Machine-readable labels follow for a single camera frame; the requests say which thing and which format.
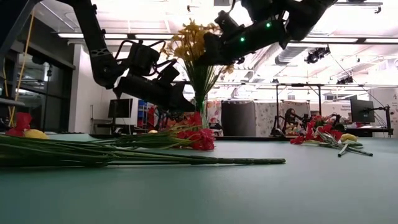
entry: black stand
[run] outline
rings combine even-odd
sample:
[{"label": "black stand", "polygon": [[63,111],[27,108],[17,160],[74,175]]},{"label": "black stand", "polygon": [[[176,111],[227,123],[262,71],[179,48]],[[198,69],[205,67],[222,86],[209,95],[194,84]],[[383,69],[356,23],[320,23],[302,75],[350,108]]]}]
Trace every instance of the black stand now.
[{"label": "black stand", "polygon": [[391,138],[393,134],[393,130],[391,129],[391,119],[390,119],[390,106],[385,106],[385,107],[378,107],[378,108],[366,108],[363,110],[365,113],[368,113],[370,111],[375,111],[375,110],[384,110],[386,112],[386,123],[387,123],[387,131],[388,131],[388,136]]}]

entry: green table surface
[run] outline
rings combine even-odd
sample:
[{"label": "green table surface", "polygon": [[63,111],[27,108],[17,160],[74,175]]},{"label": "green table surface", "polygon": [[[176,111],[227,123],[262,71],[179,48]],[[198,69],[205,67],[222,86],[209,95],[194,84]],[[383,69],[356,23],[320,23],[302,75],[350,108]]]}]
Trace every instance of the green table surface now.
[{"label": "green table surface", "polygon": [[220,141],[213,152],[180,153],[287,163],[0,170],[0,223],[396,224],[398,140],[361,142],[374,157]]}]

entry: computer monitor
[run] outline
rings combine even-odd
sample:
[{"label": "computer monitor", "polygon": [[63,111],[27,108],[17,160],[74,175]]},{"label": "computer monitor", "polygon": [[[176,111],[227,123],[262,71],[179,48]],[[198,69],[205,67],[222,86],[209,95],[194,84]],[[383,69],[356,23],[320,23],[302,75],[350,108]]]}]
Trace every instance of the computer monitor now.
[{"label": "computer monitor", "polygon": [[373,101],[350,99],[350,103],[352,122],[374,122],[374,111],[367,111],[367,109],[373,109]]},{"label": "computer monitor", "polygon": [[132,110],[132,99],[121,99],[121,100],[111,100],[109,104],[108,117],[113,118],[115,103],[116,107],[116,118],[130,118]]}]

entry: yellow cable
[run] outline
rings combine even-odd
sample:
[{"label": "yellow cable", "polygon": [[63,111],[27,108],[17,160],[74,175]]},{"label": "yellow cable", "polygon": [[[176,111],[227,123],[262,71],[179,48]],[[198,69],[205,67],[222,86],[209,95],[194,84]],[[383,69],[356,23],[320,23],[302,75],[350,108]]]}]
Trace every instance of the yellow cable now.
[{"label": "yellow cable", "polygon": [[[32,32],[32,27],[33,27],[33,20],[35,18],[35,9],[32,11],[32,17],[30,18],[30,25],[29,25],[29,31],[27,33],[27,39],[26,39],[26,45],[25,45],[25,52],[24,52],[24,60],[22,61],[22,68],[21,68],[21,73],[19,74],[19,80],[18,80],[18,86],[17,86],[17,92],[15,95],[15,101],[18,101],[18,96],[19,96],[19,88],[21,87],[21,81],[22,81],[22,74],[24,73],[25,69],[25,62],[27,58],[27,49],[29,47],[29,41],[30,41],[30,33]],[[11,112],[11,117],[10,117],[10,123],[8,124],[9,126],[11,125],[11,121],[14,119],[14,113],[15,113],[15,106],[12,107],[12,112]]]},{"label": "yellow cable", "polygon": [[[4,89],[6,91],[6,97],[8,97],[8,83],[7,83],[6,59],[5,58],[4,58],[4,61],[3,61],[3,66],[2,66],[2,74],[3,74],[3,77],[4,77]],[[11,107],[8,107],[8,113],[9,113],[9,116],[11,117]]]}]

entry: ceiling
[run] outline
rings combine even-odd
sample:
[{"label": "ceiling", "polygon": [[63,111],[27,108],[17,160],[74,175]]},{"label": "ceiling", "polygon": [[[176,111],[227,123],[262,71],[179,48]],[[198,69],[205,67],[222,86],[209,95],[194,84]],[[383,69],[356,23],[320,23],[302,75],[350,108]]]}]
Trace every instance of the ceiling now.
[{"label": "ceiling", "polygon": [[[213,22],[220,10],[229,6],[214,6],[223,0],[92,0],[98,7],[97,19],[107,33],[174,34],[189,18],[198,23]],[[398,37],[395,23],[398,1],[382,2],[381,12],[376,6],[332,6],[312,30],[312,35],[322,36],[378,36]],[[75,13],[70,6],[55,0],[44,0],[36,6],[35,16],[59,33],[80,33]],[[238,2],[231,12],[238,24],[251,24],[247,11]],[[110,50],[116,51],[120,41],[107,40]],[[332,83],[347,73],[358,83],[381,84],[383,79],[372,77],[375,71],[388,67],[388,60],[398,58],[398,45],[330,45],[331,55],[315,64],[307,64],[304,58],[309,50],[324,45],[290,44],[282,50],[277,44],[248,55],[243,64],[236,66],[233,74],[222,77],[221,82],[269,83],[277,78],[281,83]],[[210,93],[211,98],[232,98],[236,86],[218,86]],[[253,89],[240,88],[242,98],[265,96],[271,98],[260,85]]]}]

